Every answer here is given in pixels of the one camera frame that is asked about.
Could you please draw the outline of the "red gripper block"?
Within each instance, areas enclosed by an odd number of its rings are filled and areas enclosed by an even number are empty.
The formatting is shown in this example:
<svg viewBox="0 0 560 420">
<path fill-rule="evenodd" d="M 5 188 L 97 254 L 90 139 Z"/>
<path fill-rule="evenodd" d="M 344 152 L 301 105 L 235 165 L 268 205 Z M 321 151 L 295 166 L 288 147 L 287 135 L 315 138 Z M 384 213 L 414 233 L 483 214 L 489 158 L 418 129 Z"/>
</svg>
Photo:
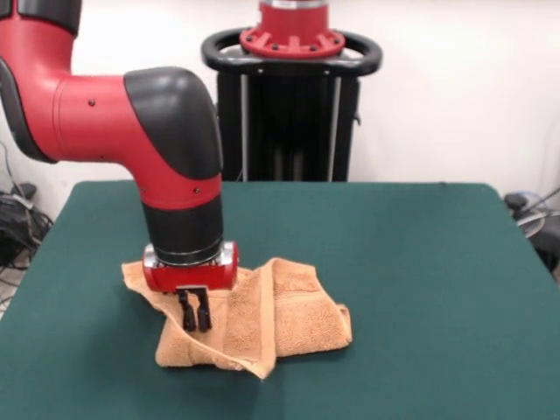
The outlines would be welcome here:
<svg viewBox="0 0 560 420">
<path fill-rule="evenodd" d="M 219 254 L 208 262 L 191 266 L 171 266 L 160 262 L 152 244 L 143 252 L 143 275 L 152 291 L 173 293 L 178 291 L 182 310 L 182 326 L 185 331 L 197 329 L 193 307 L 188 300 L 188 291 L 197 289 L 197 309 L 200 332 L 212 329 L 212 319 L 207 289 L 231 290 L 235 285 L 239 264 L 239 250 L 235 241 L 224 241 Z"/>
</svg>

